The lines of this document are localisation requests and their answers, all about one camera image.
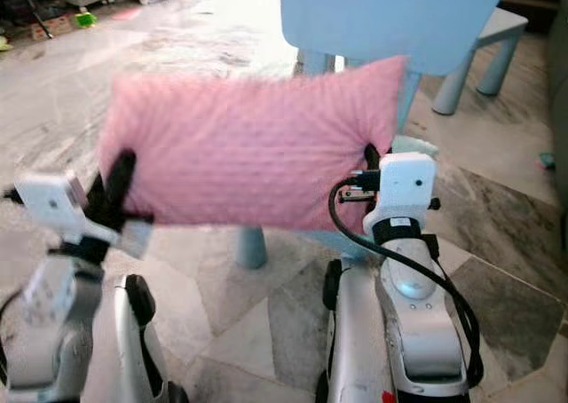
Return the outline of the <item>grey-green leather sofa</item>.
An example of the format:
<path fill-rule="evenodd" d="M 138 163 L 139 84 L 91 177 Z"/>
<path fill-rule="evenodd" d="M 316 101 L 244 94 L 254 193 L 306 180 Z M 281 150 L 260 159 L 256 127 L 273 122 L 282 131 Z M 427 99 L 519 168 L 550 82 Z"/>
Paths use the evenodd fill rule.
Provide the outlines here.
<path fill-rule="evenodd" d="M 568 0 L 560 0 L 550 26 L 547 45 L 548 102 L 553 139 L 553 181 L 563 217 L 561 232 L 568 235 Z"/>

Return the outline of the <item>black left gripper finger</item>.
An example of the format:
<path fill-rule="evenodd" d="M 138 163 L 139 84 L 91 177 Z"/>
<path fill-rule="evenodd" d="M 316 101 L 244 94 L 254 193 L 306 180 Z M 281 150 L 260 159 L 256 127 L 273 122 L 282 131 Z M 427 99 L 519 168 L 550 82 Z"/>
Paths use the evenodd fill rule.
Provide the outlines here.
<path fill-rule="evenodd" d="M 88 191 L 88 218 L 93 222 L 109 222 L 111 217 L 110 197 L 105 179 L 97 172 Z"/>
<path fill-rule="evenodd" d="M 108 179 L 108 204 L 116 216 L 126 216 L 124 204 L 129 195 L 131 180 L 133 180 L 137 155 L 133 150 L 119 151 Z"/>

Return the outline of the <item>black tripod leg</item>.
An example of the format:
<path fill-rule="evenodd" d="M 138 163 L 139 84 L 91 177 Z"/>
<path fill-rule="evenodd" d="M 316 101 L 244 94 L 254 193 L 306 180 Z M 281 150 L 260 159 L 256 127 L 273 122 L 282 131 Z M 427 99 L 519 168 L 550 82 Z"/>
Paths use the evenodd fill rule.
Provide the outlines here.
<path fill-rule="evenodd" d="M 25 0 L 26 4 L 28 5 L 29 10 L 31 10 L 32 16 L 35 18 L 37 25 L 39 25 L 42 29 L 42 33 L 48 39 L 53 39 L 53 33 L 49 30 L 49 27 L 45 25 L 44 20 L 40 17 L 39 9 L 36 8 L 33 0 Z"/>

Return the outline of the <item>pink fluffy pillow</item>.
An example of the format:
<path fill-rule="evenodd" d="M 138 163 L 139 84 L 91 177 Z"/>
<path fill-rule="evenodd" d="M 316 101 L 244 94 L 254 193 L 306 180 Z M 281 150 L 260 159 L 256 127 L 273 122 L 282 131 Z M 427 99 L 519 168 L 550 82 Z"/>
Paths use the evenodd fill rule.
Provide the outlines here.
<path fill-rule="evenodd" d="M 293 78 L 118 75 L 97 159 L 137 156 L 125 208 L 159 225 L 333 230 L 333 184 L 397 131 L 405 57 Z"/>

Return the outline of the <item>silver left robot leg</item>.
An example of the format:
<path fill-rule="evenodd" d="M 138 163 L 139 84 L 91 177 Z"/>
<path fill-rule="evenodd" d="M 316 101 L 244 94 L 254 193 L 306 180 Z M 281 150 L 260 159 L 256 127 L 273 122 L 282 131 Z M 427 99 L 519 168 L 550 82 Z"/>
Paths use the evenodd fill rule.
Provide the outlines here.
<path fill-rule="evenodd" d="M 113 289 L 119 375 L 116 403 L 188 403 L 184 387 L 168 378 L 154 329 L 157 302 L 141 274 L 129 273 Z"/>

